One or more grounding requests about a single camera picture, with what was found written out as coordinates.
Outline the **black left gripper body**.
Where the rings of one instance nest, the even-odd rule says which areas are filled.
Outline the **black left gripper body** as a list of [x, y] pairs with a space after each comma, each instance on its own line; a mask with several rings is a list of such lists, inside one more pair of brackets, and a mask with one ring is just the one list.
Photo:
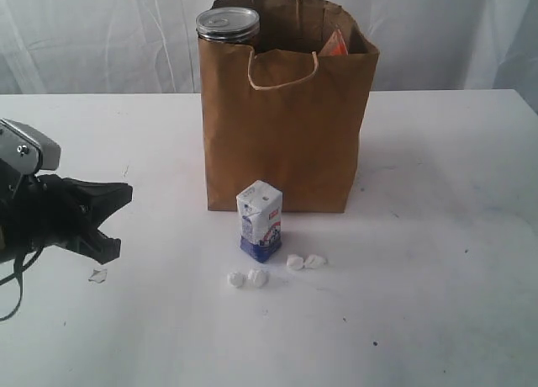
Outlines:
[[90, 257], [80, 222], [91, 211], [90, 185], [55, 174], [26, 176], [1, 162], [1, 262], [51, 246]]

